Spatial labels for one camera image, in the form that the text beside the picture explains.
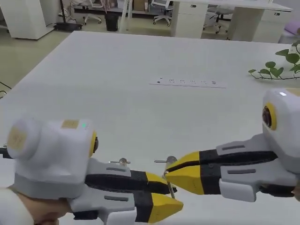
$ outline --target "camera lens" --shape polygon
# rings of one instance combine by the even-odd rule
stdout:
[[[262,110],[262,120],[268,127],[272,126],[272,117],[270,114],[270,110],[266,106]]]
[[[96,137],[95,144],[94,144],[94,150],[93,150],[94,153],[96,152],[98,145],[99,145],[99,141],[98,141],[98,137]]]

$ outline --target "white tabletop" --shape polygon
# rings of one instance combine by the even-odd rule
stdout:
[[[231,7],[242,7],[242,8],[257,8],[257,9],[269,9],[269,10],[281,10],[291,12],[292,9],[281,6],[276,3],[267,3],[259,0],[174,0],[180,2],[189,3],[203,3],[218,6],[231,6]]]
[[[1,101],[0,141],[23,113],[41,120],[89,118],[103,162],[162,174],[155,159],[177,158],[262,131],[264,92],[293,82],[260,82],[247,73],[262,68],[288,45],[74,32]],[[226,82],[226,89],[149,85],[164,77]],[[13,182],[13,163],[0,159],[0,187]],[[182,189],[183,211],[160,225],[286,225],[299,221],[295,199],[258,194],[255,203],[196,196]],[[73,221],[62,225],[98,225]]]

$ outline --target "human hand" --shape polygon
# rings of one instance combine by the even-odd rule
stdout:
[[[31,214],[35,225],[58,225],[58,219],[68,212],[72,212],[66,199],[43,200],[29,198],[13,190],[21,199],[29,213]]]

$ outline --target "white sleeve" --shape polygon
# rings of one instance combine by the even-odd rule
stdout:
[[[0,225],[33,225],[31,214],[10,189],[0,188]]]

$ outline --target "gray plastic casing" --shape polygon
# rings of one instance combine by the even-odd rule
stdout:
[[[217,153],[221,156],[250,151],[284,152],[283,150],[274,150],[273,145],[269,145],[269,141],[264,134],[259,134],[247,141],[217,146]],[[256,193],[261,185],[273,184],[293,187],[296,186],[298,180],[297,174],[285,169],[280,158],[253,165],[221,166],[221,177],[219,185],[223,197],[247,202],[256,200]]]

